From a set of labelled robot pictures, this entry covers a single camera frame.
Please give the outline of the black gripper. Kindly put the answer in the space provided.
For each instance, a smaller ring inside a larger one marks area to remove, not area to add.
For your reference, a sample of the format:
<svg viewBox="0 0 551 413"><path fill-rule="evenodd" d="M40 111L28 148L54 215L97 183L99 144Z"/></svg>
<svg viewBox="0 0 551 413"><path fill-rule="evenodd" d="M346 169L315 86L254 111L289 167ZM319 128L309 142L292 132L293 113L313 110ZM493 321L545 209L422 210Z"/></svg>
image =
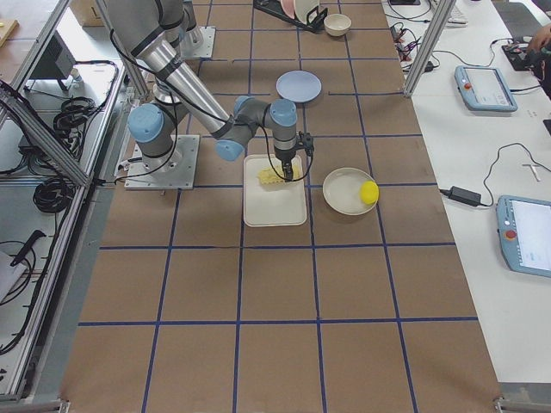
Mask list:
<svg viewBox="0 0 551 413"><path fill-rule="evenodd" d="M290 145L286 148L275 146L275 156L282 162L282 176L283 179L293 180L294 170L292 160L296 156L296 146Z"/></svg>

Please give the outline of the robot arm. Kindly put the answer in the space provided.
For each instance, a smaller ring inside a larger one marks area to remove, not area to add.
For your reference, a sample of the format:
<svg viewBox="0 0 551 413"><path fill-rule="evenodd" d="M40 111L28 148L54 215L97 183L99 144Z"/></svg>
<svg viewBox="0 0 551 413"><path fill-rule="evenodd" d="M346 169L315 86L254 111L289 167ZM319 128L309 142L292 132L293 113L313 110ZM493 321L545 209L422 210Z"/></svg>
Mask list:
<svg viewBox="0 0 551 413"><path fill-rule="evenodd" d="M217 152L226 160L245 150L257 129L272 131L273 152L282 163L279 177L295 179L292 160L298 147L296 106L287 99L272 103L241 96L229 115L186 64L183 42L196 24L190 1L108 1L108 19L120 44L143 61L158 81L182 100L187 110L217 139Z"/></svg>
<svg viewBox="0 0 551 413"><path fill-rule="evenodd" d="M176 38L177 44L184 48L196 48L201 43L201 30L197 26L195 11L192 0L182 1L180 7L182 16L176 22Z"/></svg>

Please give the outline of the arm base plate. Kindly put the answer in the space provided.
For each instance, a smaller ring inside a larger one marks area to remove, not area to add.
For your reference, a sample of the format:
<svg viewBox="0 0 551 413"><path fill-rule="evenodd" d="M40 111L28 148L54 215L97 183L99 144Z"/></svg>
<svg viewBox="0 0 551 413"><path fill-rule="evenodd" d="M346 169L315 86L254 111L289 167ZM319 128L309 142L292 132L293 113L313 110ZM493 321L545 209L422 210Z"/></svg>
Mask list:
<svg viewBox="0 0 551 413"><path fill-rule="evenodd" d="M134 156L140 160L131 163L124 187L128 190L172 190L192 189L198 157L200 136L170 136L176 142L176 149L158 158L142 154L139 144L134 146Z"/></svg>
<svg viewBox="0 0 551 413"><path fill-rule="evenodd" d="M214 50L216 28L199 27L181 36L180 51L184 59L210 59Z"/></svg>

